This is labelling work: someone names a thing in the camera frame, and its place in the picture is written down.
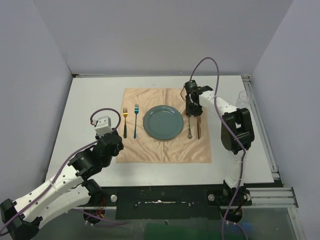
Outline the blue fork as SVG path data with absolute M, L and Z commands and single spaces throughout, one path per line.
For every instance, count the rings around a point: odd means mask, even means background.
M 134 122 L 134 133 L 133 133 L 133 138 L 137 138 L 137 119 L 138 119 L 138 114 L 139 114 L 139 104 L 136 103 L 134 105 L 134 114 L 135 114 L 135 122 Z

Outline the teal round plate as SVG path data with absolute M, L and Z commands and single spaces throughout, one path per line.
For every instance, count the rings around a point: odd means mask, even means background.
M 154 106 L 143 117 L 144 130 L 156 140 L 172 140 L 181 133 L 183 127 L 182 114 L 169 105 Z

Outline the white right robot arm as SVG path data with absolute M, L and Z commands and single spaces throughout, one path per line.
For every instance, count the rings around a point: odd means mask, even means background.
M 241 198 L 237 189 L 243 186 L 244 163 L 247 150 L 255 140 L 255 134 L 248 108 L 238 108 L 218 97 L 209 86 L 198 86 L 195 80 L 187 81 L 185 90 L 185 115 L 197 121 L 197 136 L 201 136 L 201 115 L 203 109 L 216 113 L 221 121 L 220 140 L 223 147 L 235 156 L 228 164 L 224 182 L 229 187 L 222 192 L 223 200 L 230 205 Z

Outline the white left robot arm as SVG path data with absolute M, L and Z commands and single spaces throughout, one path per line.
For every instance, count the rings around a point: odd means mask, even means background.
M 0 204 L 4 224 L 0 235 L 9 234 L 14 240 L 31 240 L 45 224 L 71 209 L 102 199 L 102 188 L 92 179 L 110 165 L 124 149 L 116 130 L 97 137 L 73 152 L 58 172 L 42 185 L 15 200 Z

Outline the copper table knife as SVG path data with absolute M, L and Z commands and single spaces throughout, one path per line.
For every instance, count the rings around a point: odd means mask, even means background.
M 197 121 L 197 138 L 200 139 L 201 135 L 202 135 L 202 130 L 201 130 L 201 116 L 197 116 L 196 117 L 196 121 Z

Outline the clear drinking glass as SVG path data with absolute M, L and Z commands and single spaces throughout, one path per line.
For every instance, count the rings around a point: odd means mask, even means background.
M 247 108 L 249 109 L 251 106 L 251 93 L 249 91 L 241 91 L 238 94 L 235 106 L 238 109 L 243 109 L 243 108 Z

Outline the iridescent gold spoon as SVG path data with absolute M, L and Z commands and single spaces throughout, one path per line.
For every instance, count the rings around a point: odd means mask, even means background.
M 187 137 L 188 137 L 189 140 L 191 140 L 193 138 L 192 130 L 191 130 L 190 116 L 188 116 L 188 133 L 187 133 Z

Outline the peach satin cloth napkin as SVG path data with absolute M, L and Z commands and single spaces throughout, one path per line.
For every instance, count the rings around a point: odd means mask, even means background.
M 211 163 L 211 142 L 208 128 L 208 113 L 201 115 L 201 138 L 197 135 L 197 120 L 190 117 L 192 139 L 188 139 L 188 118 L 185 115 L 185 101 L 179 88 L 126 88 L 121 107 L 127 107 L 127 138 L 123 138 L 124 149 L 116 157 L 117 163 Z M 139 105 L 137 115 L 136 138 L 135 104 Z M 150 137 L 143 126 L 143 118 L 149 109 L 159 105 L 176 108 L 183 117 L 181 133 L 171 140 L 157 140 Z M 121 119 L 118 132 L 124 133 L 124 118 Z

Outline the gold fork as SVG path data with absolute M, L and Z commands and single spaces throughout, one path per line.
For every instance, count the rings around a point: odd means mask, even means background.
M 127 107 L 123 107 L 123 113 L 124 117 L 124 127 L 123 127 L 123 137 L 127 138 L 127 116 L 128 116 L 128 109 Z

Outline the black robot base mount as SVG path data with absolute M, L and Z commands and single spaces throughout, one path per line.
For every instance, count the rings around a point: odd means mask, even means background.
M 249 190 L 215 184 L 103 187 L 82 207 L 91 213 L 115 210 L 116 220 L 219 220 L 228 205 L 232 215 L 251 206 Z

